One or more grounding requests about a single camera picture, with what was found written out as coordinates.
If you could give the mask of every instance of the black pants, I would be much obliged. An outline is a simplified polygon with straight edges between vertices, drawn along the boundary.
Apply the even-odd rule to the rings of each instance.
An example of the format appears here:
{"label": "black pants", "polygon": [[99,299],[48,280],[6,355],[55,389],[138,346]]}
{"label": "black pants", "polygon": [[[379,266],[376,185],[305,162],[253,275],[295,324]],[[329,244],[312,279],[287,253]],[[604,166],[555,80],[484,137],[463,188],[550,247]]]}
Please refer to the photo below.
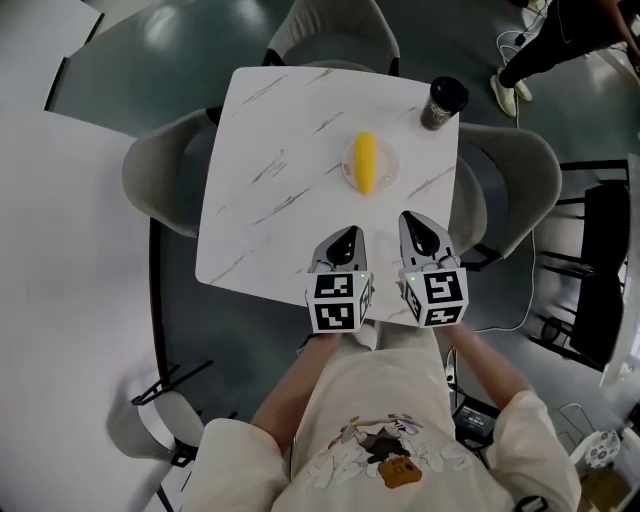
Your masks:
{"label": "black pants", "polygon": [[516,82],[621,40],[613,22],[596,0],[554,0],[538,36],[500,73],[500,84]]}

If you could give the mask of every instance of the white plate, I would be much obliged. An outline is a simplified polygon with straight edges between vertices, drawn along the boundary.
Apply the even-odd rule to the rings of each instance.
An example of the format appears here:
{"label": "white plate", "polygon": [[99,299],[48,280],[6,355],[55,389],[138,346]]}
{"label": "white plate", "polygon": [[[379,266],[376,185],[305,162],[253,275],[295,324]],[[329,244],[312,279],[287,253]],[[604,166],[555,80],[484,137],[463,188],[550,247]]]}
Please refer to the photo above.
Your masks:
{"label": "white plate", "polygon": [[[353,152],[355,141],[349,144],[342,158],[342,174],[349,185],[358,190],[355,176]],[[400,175],[400,158],[390,144],[376,137],[376,184],[374,192],[379,192],[393,185]]]}

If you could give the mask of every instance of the gray floor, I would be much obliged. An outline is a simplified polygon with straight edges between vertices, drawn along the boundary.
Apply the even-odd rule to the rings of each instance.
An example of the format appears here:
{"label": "gray floor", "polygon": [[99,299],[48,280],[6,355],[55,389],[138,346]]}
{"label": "gray floor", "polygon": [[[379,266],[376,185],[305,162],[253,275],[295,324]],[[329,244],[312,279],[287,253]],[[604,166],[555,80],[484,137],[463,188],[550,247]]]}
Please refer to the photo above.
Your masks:
{"label": "gray floor", "polygon": [[[506,0],[379,4],[401,48],[403,77],[431,81],[439,75],[455,76],[471,91],[462,120],[514,125],[495,106],[488,80],[501,64],[495,47],[498,33],[523,28],[516,8]],[[52,110],[139,135],[197,108],[221,104],[233,70],[260,63],[289,5],[290,0],[196,0],[145,9],[71,58]],[[534,102],[522,105],[521,127],[542,135],[561,161],[623,158],[640,151],[637,90],[597,55],[557,66],[528,84]],[[571,177],[568,194],[592,179]],[[538,233],[543,244],[549,242],[540,236],[545,229]],[[569,229],[579,233],[575,226]],[[215,361],[183,388],[205,419],[232,411],[247,419],[293,361],[309,330],[307,313],[198,283],[196,245],[195,240],[163,232],[169,357],[192,365],[207,358]],[[531,264],[527,240],[505,262],[472,276],[469,323],[475,328],[517,324],[531,291]],[[544,307],[541,301],[547,295],[541,294],[536,307]],[[598,372],[562,360],[529,343],[522,333],[492,332],[486,338],[526,373],[550,409],[580,402],[599,427],[614,424],[614,410],[626,408],[612,407],[611,399],[603,396]],[[460,384],[486,399],[464,365]],[[559,431],[569,428],[557,415],[554,420]]]}

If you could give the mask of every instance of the shoe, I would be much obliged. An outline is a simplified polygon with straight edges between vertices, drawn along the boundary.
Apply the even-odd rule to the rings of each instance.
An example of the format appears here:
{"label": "shoe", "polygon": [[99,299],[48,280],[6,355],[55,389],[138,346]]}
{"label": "shoe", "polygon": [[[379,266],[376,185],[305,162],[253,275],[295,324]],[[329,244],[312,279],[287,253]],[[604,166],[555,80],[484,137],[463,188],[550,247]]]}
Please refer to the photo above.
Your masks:
{"label": "shoe", "polygon": [[[502,73],[502,70],[504,68],[500,68],[498,70],[498,76],[500,76],[500,73]],[[518,80],[516,82],[516,85],[513,86],[513,88],[516,90],[516,94],[518,96],[520,96],[520,98],[522,98],[524,101],[531,101],[533,100],[533,94],[531,94],[531,91],[529,90],[529,88],[524,84],[524,82],[522,80]]]}
{"label": "shoe", "polygon": [[502,111],[509,117],[516,117],[516,93],[513,89],[503,87],[498,82],[498,75],[491,77],[491,88]]}

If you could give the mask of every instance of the cartoon print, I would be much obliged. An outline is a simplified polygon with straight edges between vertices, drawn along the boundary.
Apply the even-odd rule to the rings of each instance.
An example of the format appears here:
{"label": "cartoon print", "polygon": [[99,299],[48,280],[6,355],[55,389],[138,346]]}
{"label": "cartoon print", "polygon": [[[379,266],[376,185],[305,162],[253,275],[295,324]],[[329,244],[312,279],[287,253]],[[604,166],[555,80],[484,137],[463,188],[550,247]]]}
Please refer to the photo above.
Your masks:
{"label": "cartoon print", "polygon": [[389,414],[388,418],[351,418],[327,449],[307,466],[310,489],[343,485],[360,474],[380,479],[390,489],[419,482],[425,471],[442,474],[461,471],[473,464],[473,456],[452,442],[438,449],[424,443],[414,448],[411,438],[424,428],[411,416]]}
{"label": "cartoon print", "polygon": [[[358,429],[358,427],[369,427],[382,424],[383,427],[375,434],[369,434]],[[389,415],[389,418],[372,420],[372,421],[352,421],[346,428],[342,430],[340,442],[348,443],[355,438],[358,444],[371,454],[367,459],[368,464],[376,462],[384,462],[391,455],[398,457],[408,457],[409,452],[402,447],[400,442],[400,432],[408,434],[417,434],[418,427],[422,425],[410,420],[409,418],[400,419],[397,415]]]}

